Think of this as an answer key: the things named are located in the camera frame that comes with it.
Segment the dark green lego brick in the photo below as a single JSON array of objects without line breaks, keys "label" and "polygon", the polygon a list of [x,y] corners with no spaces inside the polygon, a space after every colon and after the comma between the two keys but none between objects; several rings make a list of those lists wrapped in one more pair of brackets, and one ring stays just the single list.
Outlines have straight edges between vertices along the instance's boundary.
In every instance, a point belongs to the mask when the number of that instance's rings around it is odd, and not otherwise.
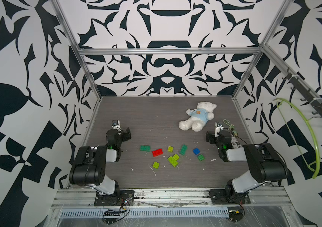
[{"label": "dark green lego brick", "polygon": [[141,145],[140,146],[140,151],[144,151],[144,152],[150,152],[151,147],[149,145]]},{"label": "dark green lego brick", "polygon": [[183,144],[183,145],[181,146],[181,149],[180,149],[179,153],[180,153],[182,156],[184,156],[184,155],[186,154],[187,148],[188,148],[188,146]]}]

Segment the red lego brick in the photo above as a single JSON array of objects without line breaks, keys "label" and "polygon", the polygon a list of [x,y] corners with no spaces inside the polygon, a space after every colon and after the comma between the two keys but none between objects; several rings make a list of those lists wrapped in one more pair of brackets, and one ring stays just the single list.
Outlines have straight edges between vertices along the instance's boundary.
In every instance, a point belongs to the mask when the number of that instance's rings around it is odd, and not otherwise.
[{"label": "red lego brick", "polygon": [[152,155],[153,157],[157,157],[157,156],[160,156],[163,154],[163,150],[160,148],[160,149],[157,149],[157,150],[154,150],[152,151]]}]

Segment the small lime lego brick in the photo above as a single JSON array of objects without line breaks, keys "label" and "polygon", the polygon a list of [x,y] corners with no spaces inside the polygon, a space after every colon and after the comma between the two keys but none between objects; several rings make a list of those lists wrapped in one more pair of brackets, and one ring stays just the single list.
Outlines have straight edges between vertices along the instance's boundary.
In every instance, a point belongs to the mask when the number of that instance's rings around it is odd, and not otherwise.
[{"label": "small lime lego brick", "polygon": [[174,148],[173,148],[172,146],[168,146],[167,151],[168,151],[168,152],[173,152],[173,149],[174,149]]},{"label": "small lime lego brick", "polygon": [[175,155],[173,156],[173,159],[174,159],[175,161],[177,161],[179,158],[180,158],[180,157],[179,157],[179,155],[178,155],[178,154],[175,154]]},{"label": "small lime lego brick", "polygon": [[160,163],[159,162],[156,162],[156,161],[152,165],[152,167],[155,168],[155,169],[158,169],[159,166],[160,166]]}]

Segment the small green lego brick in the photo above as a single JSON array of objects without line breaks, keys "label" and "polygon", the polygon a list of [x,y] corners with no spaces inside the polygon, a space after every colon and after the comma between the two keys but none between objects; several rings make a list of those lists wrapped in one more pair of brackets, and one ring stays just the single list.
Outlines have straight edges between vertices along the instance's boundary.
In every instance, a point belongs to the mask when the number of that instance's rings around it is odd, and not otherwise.
[{"label": "small green lego brick", "polygon": [[205,157],[204,157],[204,155],[203,155],[203,154],[199,154],[199,155],[197,156],[197,158],[198,158],[198,160],[199,160],[199,161],[203,161],[203,160],[205,160]]}]

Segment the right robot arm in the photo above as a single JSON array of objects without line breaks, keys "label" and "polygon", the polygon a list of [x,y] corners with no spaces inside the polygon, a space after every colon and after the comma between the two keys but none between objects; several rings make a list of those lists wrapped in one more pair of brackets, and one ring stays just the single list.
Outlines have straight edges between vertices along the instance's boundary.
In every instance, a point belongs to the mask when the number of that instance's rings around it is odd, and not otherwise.
[{"label": "right robot arm", "polygon": [[247,162],[248,171],[228,181],[222,196],[230,201],[242,197],[263,183],[286,179],[288,168],[279,153],[269,143],[246,144],[234,148],[232,136],[226,131],[206,133],[206,141],[217,147],[224,162]]}]

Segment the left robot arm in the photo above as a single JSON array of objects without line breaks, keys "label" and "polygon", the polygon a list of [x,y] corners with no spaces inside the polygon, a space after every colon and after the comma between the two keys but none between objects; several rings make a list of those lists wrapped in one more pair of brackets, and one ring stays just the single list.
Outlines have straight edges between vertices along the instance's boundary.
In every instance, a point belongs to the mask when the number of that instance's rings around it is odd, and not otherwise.
[{"label": "left robot arm", "polygon": [[106,175],[106,164],[120,160],[121,145],[131,138],[129,128],[111,129],[106,133],[105,145],[80,147],[69,174],[70,184],[92,188],[102,196],[118,197],[119,184]]}]

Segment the long lime lego brick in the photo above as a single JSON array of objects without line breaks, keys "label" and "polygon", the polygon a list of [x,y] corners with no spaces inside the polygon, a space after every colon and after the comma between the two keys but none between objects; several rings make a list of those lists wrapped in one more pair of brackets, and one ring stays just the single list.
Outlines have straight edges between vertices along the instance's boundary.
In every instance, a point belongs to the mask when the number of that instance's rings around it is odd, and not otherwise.
[{"label": "long lime lego brick", "polygon": [[173,167],[176,167],[178,165],[178,162],[172,156],[168,157],[167,160]]}]

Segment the white teddy bear blue shirt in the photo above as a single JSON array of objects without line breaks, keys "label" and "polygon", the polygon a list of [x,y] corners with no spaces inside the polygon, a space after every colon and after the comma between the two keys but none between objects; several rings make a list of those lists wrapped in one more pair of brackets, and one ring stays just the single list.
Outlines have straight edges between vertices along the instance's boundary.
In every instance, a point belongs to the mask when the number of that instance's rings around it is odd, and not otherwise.
[{"label": "white teddy bear blue shirt", "polygon": [[196,109],[186,110],[186,114],[189,119],[180,121],[179,129],[187,131],[189,129],[194,132],[200,132],[208,123],[208,121],[215,118],[213,111],[217,108],[217,105],[211,102],[199,102]]}]

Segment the black usb hub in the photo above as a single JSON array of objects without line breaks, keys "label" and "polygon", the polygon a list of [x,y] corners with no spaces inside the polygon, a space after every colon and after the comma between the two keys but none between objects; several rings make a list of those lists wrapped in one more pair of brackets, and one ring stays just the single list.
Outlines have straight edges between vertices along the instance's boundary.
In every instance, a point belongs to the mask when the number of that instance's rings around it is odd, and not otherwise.
[{"label": "black usb hub", "polygon": [[116,218],[116,217],[120,217],[122,215],[121,212],[119,211],[114,211],[114,210],[107,210],[103,213],[103,218],[105,217],[113,217],[113,218]]}]

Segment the black connector box right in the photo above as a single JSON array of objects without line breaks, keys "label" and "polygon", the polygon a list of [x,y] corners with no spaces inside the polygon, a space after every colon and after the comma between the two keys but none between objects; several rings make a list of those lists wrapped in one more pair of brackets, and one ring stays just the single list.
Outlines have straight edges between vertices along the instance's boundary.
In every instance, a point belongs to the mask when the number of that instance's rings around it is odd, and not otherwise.
[{"label": "black connector box right", "polygon": [[229,221],[233,223],[240,222],[244,218],[244,213],[242,211],[230,211]]}]

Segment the green plastic hanger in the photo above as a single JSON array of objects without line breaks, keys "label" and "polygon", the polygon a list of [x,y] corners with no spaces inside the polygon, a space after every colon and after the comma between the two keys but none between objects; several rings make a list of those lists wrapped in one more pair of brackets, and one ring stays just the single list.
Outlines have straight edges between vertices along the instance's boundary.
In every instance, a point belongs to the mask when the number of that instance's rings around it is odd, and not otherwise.
[{"label": "green plastic hanger", "polygon": [[[310,125],[309,123],[309,119],[307,119],[305,117],[305,115],[294,105],[292,104],[291,102],[289,102],[288,100],[284,99],[284,98],[276,98],[274,99],[274,101],[276,101],[276,106],[277,106],[277,109],[288,129],[288,132],[290,133],[290,136],[292,137],[295,145],[297,146],[298,148],[298,151],[300,152],[303,160],[304,160],[304,163],[306,164],[307,168],[313,172],[313,175],[312,175],[312,179],[316,179],[318,177],[318,174],[320,172],[320,150],[319,150],[319,144],[318,144],[318,141],[317,141],[317,138],[316,138],[316,135],[315,135],[315,132],[314,130],[312,129],[312,126]],[[288,123],[287,123],[287,120],[286,118],[284,117],[281,109],[280,109],[280,106],[282,106],[283,103],[286,103],[288,104],[293,110],[295,110],[299,116],[301,117],[301,119],[304,121],[305,125],[307,126],[308,130],[309,130],[309,133],[311,135],[311,138],[312,138],[312,141],[313,141],[313,144],[314,144],[314,150],[315,150],[315,156],[316,156],[316,159],[314,162],[308,164],[301,149],[299,148],[299,145],[297,143],[297,140],[295,138],[295,136],[293,135],[293,132],[291,130],[291,128],[289,127]]]}]

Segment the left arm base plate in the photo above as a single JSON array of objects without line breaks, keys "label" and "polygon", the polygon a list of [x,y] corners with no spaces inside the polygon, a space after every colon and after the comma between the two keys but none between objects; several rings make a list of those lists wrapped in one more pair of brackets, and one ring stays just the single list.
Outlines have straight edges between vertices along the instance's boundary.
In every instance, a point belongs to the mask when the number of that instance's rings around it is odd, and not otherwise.
[{"label": "left arm base plate", "polygon": [[112,195],[101,194],[96,192],[94,206],[121,206],[134,202],[134,190],[115,191]]}]

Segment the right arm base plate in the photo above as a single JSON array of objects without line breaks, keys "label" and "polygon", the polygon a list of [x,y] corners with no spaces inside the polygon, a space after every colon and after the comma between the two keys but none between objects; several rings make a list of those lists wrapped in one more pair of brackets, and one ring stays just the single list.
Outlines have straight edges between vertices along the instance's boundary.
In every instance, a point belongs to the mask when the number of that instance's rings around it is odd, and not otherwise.
[{"label": "right arm base plate", "polygon": [[250,204],[250,198],[248,193],[238,194],[234,191],[228,191],[226,189],[211,189],[208,192],[212,204]]}]

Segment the black wall hook rail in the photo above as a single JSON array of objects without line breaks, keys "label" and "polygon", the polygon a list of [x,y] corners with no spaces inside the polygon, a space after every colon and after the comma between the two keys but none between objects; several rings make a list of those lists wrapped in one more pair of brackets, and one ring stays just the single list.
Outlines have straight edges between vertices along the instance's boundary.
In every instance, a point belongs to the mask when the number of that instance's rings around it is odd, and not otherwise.
[{"label": "black wall hook rail", "polygon": [[297,91],[302,95],[301,102],[309,104],[315,110],[312,118],[322,118],[322,97],[318,95],[295,71],[287,68],[287,75],[283,80],[287,80],[292,91]]}]

